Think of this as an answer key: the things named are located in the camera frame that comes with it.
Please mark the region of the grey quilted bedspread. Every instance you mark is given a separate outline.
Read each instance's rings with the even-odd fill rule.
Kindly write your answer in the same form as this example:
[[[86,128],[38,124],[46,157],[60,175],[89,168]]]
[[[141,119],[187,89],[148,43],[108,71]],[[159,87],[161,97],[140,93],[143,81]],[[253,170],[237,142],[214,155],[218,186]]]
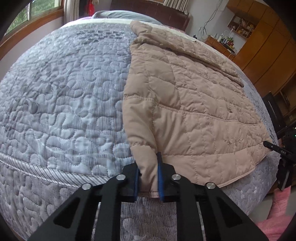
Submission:
[[[29,236],[82,184],[134,161],[122,120],[136,34],[129,20],[77,20],[1,80],[1,215]]]

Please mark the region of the wooden desk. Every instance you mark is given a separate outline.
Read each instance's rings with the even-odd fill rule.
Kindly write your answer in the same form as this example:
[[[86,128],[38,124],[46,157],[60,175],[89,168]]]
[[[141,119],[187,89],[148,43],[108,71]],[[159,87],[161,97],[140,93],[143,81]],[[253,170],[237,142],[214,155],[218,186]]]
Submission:
[[[217,50],[218,52],[220,52],[221,54],[225,55],[230,60],[233,60],[235,58],[235,53],[228,47],[225,47],[223,44],[218,42],[214,37],[208,36],[205,40],[205,43]]]

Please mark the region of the beige quilted jacket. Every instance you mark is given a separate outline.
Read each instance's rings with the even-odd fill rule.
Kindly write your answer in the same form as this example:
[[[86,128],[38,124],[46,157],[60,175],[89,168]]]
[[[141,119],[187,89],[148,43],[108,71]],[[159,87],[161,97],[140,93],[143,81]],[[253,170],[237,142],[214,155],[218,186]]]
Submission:
[[[132,21],[136,39],[123,94],[123,124],[141,173],[157,198],[158,161],[195,184],[229,185],[267,155],[270,135],[234,65],[205,44]]]

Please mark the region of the grey pillow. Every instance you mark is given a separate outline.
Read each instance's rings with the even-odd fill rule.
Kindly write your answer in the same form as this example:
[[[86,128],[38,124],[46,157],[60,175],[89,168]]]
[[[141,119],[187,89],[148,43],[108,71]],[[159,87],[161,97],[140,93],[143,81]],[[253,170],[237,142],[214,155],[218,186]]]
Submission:
[[[162,23],[155,18],[152,18],[150,16],[136,13],[133,11],[125,11],[125,10],[113,10],[113,11],[97,11],[93,16],[93,19],[127,19],[127,20],[138,20],[138,21],[144,21],[148,23],[153,23],[157,25],[162,25]]]

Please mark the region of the dark wooden headboard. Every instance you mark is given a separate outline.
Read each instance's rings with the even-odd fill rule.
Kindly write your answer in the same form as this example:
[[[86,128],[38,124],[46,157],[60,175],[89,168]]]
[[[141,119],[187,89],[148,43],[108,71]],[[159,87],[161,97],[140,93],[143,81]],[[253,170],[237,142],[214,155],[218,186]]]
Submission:
[[[150,16],[162,24],[185,31],[190,21],[189,13],[163,6],[154,1],[117,0],[111,1],[111,10],[126,10]]]

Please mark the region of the wooden wardrobe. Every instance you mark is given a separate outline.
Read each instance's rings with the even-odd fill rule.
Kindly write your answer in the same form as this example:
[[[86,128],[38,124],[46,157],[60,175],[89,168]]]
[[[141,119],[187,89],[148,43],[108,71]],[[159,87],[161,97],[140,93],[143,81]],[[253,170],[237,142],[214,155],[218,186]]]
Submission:
[[[229,1],[236,16],[254,29],[233,62],[261,96],[277,94],[295,74],[295,41],[271,7],[259,1]]]

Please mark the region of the striped curtain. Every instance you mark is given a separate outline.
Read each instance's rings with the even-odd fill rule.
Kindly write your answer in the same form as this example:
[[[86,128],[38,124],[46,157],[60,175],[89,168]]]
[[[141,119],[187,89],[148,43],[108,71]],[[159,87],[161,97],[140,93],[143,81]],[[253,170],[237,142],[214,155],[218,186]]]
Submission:
[[[164,0],[163,5],[185,13],[189,0]]]

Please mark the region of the coat rack with clothes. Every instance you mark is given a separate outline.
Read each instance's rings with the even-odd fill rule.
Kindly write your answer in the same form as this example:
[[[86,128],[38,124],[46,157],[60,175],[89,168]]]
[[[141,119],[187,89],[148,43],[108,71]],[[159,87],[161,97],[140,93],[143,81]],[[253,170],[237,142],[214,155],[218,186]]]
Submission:
[[[95,13],[94,1],[88,0],[86,4],[86,13],[88,16],[92,16]]]

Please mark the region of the side window wooden frame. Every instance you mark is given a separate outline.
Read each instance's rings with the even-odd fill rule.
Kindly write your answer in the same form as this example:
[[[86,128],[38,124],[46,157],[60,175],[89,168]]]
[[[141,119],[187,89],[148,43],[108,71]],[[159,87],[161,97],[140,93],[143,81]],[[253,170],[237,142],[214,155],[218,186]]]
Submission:
[[[30,1],[1,38],[1,58],[39,27],[64,15],[64,1]]]

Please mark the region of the black chair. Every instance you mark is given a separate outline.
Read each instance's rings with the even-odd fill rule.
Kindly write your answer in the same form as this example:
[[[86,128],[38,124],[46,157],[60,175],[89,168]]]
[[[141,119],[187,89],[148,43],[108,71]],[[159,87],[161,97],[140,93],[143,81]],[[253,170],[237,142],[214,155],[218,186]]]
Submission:
[[[269,113],[269,116],[271,117],[271,121],[277,138],[280,139],[285,135],[285,129],[287,127],[283,118],[283,114],[281,113],[281,110],[271,92],[269,92],[262,99]]]

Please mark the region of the white side curtain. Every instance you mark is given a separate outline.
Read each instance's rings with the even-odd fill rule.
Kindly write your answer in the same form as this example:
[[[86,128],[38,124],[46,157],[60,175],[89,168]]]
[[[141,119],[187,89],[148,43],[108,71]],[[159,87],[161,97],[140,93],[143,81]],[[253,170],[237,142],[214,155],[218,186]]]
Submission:
[[[79,0],[64,1],[64,23],[75,21],[79,18]]]

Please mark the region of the pink fluffy sleeve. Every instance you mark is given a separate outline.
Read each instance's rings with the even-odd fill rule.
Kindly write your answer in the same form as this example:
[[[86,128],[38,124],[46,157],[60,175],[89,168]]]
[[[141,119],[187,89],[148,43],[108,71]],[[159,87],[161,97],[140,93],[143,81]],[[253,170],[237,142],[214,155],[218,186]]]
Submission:
[[[256,224],[268,240],[295,240],[295,215],[286,215],[290,193],[291,187],[275,189],[267,219]]]

